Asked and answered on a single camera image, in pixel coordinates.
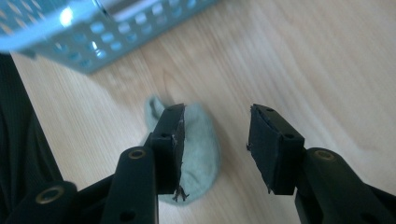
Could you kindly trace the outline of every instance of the light blue plastic basket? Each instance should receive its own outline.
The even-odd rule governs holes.
[[[89,74],[216,1],[140,0],[109,15],[100,0],[0,0],[0,51]]]

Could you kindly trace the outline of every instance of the wood grain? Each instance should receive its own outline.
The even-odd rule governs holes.
[[[222,0],[86,77],[13,55],[64,178],[84,188],[145,136],[143,104],[201,103],[221,143],[219,178],[161,223],[298,223],[246,152],[249,107],[268,105],[306,139],[396,194],[396,1]]]

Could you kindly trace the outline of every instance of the blue basket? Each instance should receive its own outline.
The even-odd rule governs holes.
[[[132,4],[107,10],[99,1],[1,0],[0,51],[43,55],[89,74],[216,2],[124,0]]]

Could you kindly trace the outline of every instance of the wooden surface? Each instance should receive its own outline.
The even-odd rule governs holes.
[[[161,223],[299,222],[293,198],[268,195],[246,152],[253,103],[396,194],[394,0],[222,0],[89,77],[14,59],[64,178],[80,189],[145,136],[150,95],[205,107],[221,143],[219,178],[187,207],[160,203]]]

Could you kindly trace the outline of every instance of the black cloth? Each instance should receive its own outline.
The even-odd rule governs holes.
[[[62,180],[12,58],[0,54],[0,223],[36,186]]]

